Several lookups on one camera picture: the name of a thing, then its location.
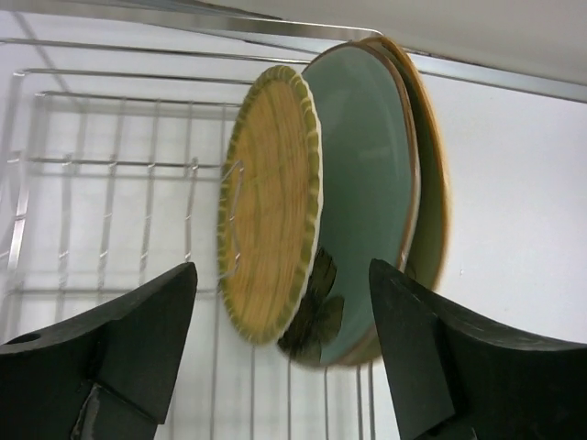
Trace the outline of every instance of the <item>ceramic dish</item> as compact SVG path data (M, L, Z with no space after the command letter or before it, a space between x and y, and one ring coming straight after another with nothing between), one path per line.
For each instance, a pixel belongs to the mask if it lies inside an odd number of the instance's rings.
M440 131L426 87L409 56L385 37L362 41L388 58L402 75L410 97L417 134L422 177L420 209L405 273L434 291L446 261L450 226L450 190L448 166ZM381 353L379 342L356 350L343 363L361 364Z
M282 336L305 293L323 204L321 154L307 83L290 67L269 68L239 110L218 206L218 273L228 274L219 288L253 344Z
M404 268L420 176L409 98L389 60L367 45L346 43L318 56L303 76L322 127L325 205L318 243L326 256L308 285L322 285L314 291L314 315L308 313L310 323L299 332L321 347L293 358L313 367L336 364L372 340L369 264L382 258ZM334 267L334 277L324 267ZM317 270L334 279L321 281Z

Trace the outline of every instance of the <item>leaf pattern on plate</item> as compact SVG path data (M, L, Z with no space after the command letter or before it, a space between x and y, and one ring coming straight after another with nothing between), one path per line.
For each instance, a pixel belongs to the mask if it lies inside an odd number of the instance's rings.
M277 342L290 358L303 364L317 365L322 346L337 337L345 300L342 296L328 298L336 277L337 267L332 257L320 247L300 308Z

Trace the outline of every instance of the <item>dish rack frame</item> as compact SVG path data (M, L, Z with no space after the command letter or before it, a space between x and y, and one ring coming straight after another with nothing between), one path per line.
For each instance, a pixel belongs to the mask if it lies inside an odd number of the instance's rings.
M3 186L7 184L17 188L16 211L14 214L14 224L8 237L9 245L7 248L0 248L0 270L5 270L5 278L2 280L6 284L4 288L4 298L0 306L0 342L17 336L19 328L19 317L21 316L22 297L27 294L28 290L25 283L20 278L18 270L19 261L22 253L23 236L28 220L29 188L28 174L31 170L34 172L42 171L44 166L61 167L61 177L63 185L61 188L61 236L59 243L58 255L58 281L55 289L43 291L38 287L32 289L36 294L55 295L56 307L54 322L64 319L64 303L70 292L76 295L95 295L96 303L102 303L116 295L124 294L135 286L125 288L105 288L106 267L108 263L109 245L110 245L110 226L114 214L113 201L116 187L116 176L120 169L135 168L146 171L147 182L147 199L144 206L144 224L142 232L142 244L140 259L138 262L138 283L143 283L147 278L147 264L150 257L150 234L151 234L151 217L153 211L153 186L155 181L155 170L172 170L182 174L181 179L189 186L187 199L185 201L184 221L184 260L189 261L193 256L192 229L193 229L193 211L194 211L194 193L198 185L200 175L208 172L209 175L214 173L217 176L212 177L217 181L226 176L220 176L218 172L222 167L222 160L217 163L201 162L197 156L190 155L190 144L192 142L192 124L194 109L209 107L220 111L220 121L222 124L221 132L223 137L219 139L220 158L225 151L226 146L226 124L229 121L228 113L238 109L239 103L219 102L219 101L195 101L187 99L163 99L148 98L144 96L126 96L121 94L107 93L85 93L71 90L68 85L61 79L62 76L81 76L86 78L117 78L121 80L145 80L145 81L176 81L176 82L196 82L224 85L249 86L250 80L237 80L233 78L210 78L204 76L186 76L172 75L169 73L152 74L128 71L98 71L82 69L58 69L47 55L46 49L54 48L60 50L87 50L95 52L119 52L127 54L153 55L158 57L184 57L186 59L199 60L230 60L230 61L254 61L263 63L266 66L270 64L283 63L293 66L303 67L311 57L317 55L321 50L333 46L339 42L363 39L380 35L379 32L369 29L358 29L352 27L330 27L321 25L310 25L303 23L292 23L283 20L262 19L257 17L243 16L246 14L230 15L228 11L221 13L214 12L213 15L177 12L172 9L172 3L167 4L164 10L161 7L146 7L144 4L129 8L128 3L132 2L105 2L105 1L86 1L75 2L66 0L19 0L9 1L0 0L0 10L8 10L13 13L37 13L50 14L66 17L85 17L95 19L120 20L130 23L141 23L166 28L178 28L191 30L201 34L220 36L230 39L245 40L252 44L264 45L268 47L277 47L282 49L294 50L301 54L300 58L280 58L273 56L258 56L222 52L204 52L198 50L181 50L181 49L154 49L139 46L123 46L112 44L90 44L75 41L48 40L38 39L34 32L27 28L26 20L22 17L19 19L27 38L4 38L0 40L2 46L26 46L34 48L40 57L45 61L44 68L26 68L14 72L9 88L7 98L6 114L3 121L3 131L0 143L0 178ZM463 63L462 61L446 60L441 57L434 57L430 54L409 50L408 51L416 66L422 73L436 76L449 77L469 81L474 83L489 84L493 86L519 90L532 94L542 94L546 96L556 96L572 101L587 103L587 87L578 84L569 84L548 79L532 77L528 81L526 75L515 72L497 71L495 69L484 68ZM30 118L30 132L28 135L28 149L15 151L12 148L13 127L17 109L21 100L22 85L27 77L32 75L47 75L55 79L60 86L59 90L42 90L35 94L34 104ZM79 126L77 127L77 140L75 151L64 154L61 157L47 156L43 149L42 139L47 135L50 125L50 118L53 111L52 106L57 99L66 99L77 109L80 115ZM86 137L86 124L89 104L93 102L115 103L113 108L117 108L116 117L116 136L114 138L114 153L107 158L87 159L83 155L84 140ZM151 119L151 137L150 137L150 154L149 159L120 159L119 153L122 146L122 130L126 118L126 108L128 105L149 105L152 109ZM159 160L156 159L158 147L158 125L161 116L161 107L164 105L182 108L182 117L188 121L185 126L185 154L183 160ZM95 288L74 289L68 288L69 281L69 257L71 237L68 233L71 226L72 218L72 181L79 173L81 167L103 167L107 169L107 174L103 177L107 180L105 194L105 209L103 212L102 237L100 240L100 253L97 267L97 283ZM242 174L243 168L237 164L230 172L239 172ZM238 268L238 262L235 262L233 270ZM198 290L196 299L198 301L208 300L214 302L214 342L213 342L213 367L212 390L210 394L210 422L209 438L215 440L216 422L215 411L217 406L216 384L218 377L218 346L219 346L219 329L220 329L220 310L221 305L219 295L216 292L216 286L204 286ZM256 436L255 428L255 380L256 377L256 349L253 347L250 351L250 396L249 396L249 430L248 438L253 440ZM294 429L293 407L292 407L292 371L295 367L291 361L287 363L286 376L286 395L287 395L287 436L292 440ZM375 397L374 397L374 378L373 364L366 368L356 368L349 374L354 375L356 383L356 413L357 429L359 439L370 438L374 440L377 437L375 421ZM334 438L331 434L332 427L329 422L329 374L330 370L325 369L322 374L322 386L324 391L324 417L323 438L329 440ZM168 438L173 440L173 417L176 411L175 399L172 400L170 408L170 423Z

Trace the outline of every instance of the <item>stacked plates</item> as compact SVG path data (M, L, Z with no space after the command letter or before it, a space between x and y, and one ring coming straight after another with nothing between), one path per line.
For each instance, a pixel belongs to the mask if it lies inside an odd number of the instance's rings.
M372 362L381 349L371 259L436 288L446 164L419 74L389 39L336 46L302 75L263 73L240 110L225 174L220 288L252 343L277 342L309 367Z

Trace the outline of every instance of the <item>wire dish rack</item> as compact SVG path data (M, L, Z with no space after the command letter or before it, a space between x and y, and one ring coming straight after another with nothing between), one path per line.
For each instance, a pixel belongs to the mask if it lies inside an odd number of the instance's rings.
M300 71L315 54L83 17L0 23L0 342L193 260L200 290L158 439L397 438L381 364L298 368L243 343L216 293L220 167L239 104L270 65Z

